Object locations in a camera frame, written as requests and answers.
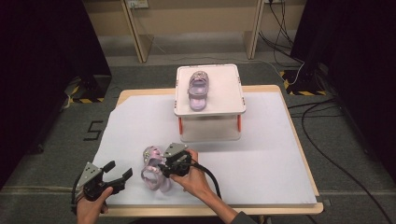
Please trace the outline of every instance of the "black sleeve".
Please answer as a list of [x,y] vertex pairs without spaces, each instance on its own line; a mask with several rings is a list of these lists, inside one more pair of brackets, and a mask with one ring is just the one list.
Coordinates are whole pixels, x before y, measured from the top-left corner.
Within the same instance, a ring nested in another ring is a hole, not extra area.
[[251,217],[246,215],[244,212],[238,213],[236,217],[233,219],[231,224],[257,224]]

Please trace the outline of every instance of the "person's right hand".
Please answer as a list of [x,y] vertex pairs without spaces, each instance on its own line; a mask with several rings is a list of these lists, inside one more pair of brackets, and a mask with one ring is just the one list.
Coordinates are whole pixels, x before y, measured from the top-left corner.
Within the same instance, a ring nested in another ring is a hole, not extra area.
[[[192,157],[192,162],[198,162],[198,153],[192,149],[187,149]],[[205,172],[193,166],[190,167],[190,172],[184,176],[170,175],[170,177],[181,185],[185,191],[197,197],[200,200],[204,200],[205,197],[213,194],[207,183]]]

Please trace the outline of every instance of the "sandal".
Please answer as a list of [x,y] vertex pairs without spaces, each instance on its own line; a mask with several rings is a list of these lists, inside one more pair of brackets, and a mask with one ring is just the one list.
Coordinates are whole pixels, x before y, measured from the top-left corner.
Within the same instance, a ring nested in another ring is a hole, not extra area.
[[198,71],[192,74],[189,86],[190,108],[194,111],[206,107],[207,92],[209,91],[209,77],[206,72]]
[[143,152],[143,160],[145,168],[141,172],[141,177],[146,185],[151,190],[160,189],[161,192],[166,192],[171,188],[170,179],[163,176],[158,164],[163,163],[161,151],[157,147],[147,147]]

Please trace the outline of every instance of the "person's left hand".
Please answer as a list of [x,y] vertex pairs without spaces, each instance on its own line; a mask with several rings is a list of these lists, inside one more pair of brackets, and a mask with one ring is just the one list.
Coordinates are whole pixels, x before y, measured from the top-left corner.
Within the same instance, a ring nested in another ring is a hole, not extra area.
[[107,213],[108,208],[105,206],[105,201],[111,195],[111,192],[113,192],[113,188],[105,189],[102,195],[94,202],[88,201],[85,197],[80,199],[77,204],[77,223],[94,224],[101,212]]

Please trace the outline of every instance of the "forearm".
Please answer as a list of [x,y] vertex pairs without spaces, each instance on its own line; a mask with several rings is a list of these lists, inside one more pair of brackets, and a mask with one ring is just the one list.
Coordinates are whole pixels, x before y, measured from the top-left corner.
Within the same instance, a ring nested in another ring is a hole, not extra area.
[[238,213],[225,203],[214,192],[208,192],[200,200],[209,206],[224,223],[231,223]]

